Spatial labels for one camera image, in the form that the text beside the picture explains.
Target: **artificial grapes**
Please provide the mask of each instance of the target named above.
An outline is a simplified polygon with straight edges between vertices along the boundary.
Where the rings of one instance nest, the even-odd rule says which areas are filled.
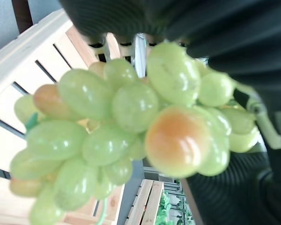
[[[146,131],[158,111],[157,96],[141,82],[122,87],[112,102],[112,115],[116,122],[123,130],[132,133]]]
[[[96,185],[98,168],[81,157],[66,161],[54,184],[54,200],[63,210],[76,210],[89,201]]]
[[[53,196],[53,187],[47,184],[31,209],[31,225],[54,225],[64,217],[65,212],[56,205]]]
[[[91,197],[109,197],[130,180],[133,160],[147,157],[174,178],[216,176],[231,152],[260,138],[254,117],[230,106],[235,81],[185,48],[152,48],[147,75],[138,79],[124,59],[95,62],[16,102],[27,148],[10,164],[10,190],[37,198],[32,225],[53,225]]]
[[[58,83],[61,99],[86,118],[102,120],[111,116],[113,90],[95,73],[72,69]]]
[[[87,136],[82,155],[91,165],[108,165],[126,155],[135,140],[136,135],[116,124],[105,124]]]
[[[175,43],[154,47],[147,59],[150,84],[167,101],[192,106],[198,97],[200,75],[195,60]]]
[[[129,158],[122,158],[104,167],[108,179],[115,185],[127,183],[132,176],[133,165]]]
[[[55,84],[41,86],[33,95],[35,106],[45,115],[58,120],[80,120],[81,116],[75,113],[61,98]]]
[[[104,67],[104,75],[114,90],[138,80],[135,69],[124,59],[107,62]]]
[[[60,160],[40,159],[30,149],[24,149],[11,161],[10,173],[16,179],[34,180],[54,171],[61,163]]]
[[[233,96],[234,83],[224,73],[210,73],[201,81],[199,101],[206,106],[216,107],[229,102]]]
[[[26,135],[33,155],[42,159],[63,160],[78,155],[86,130],[73,122],[50,120],[31,129]]]
[[[197,111],[170,106],[159,114],[147,131],[147,158],[166,175],[191,176],[209,153],[210,136],[204,117]]]

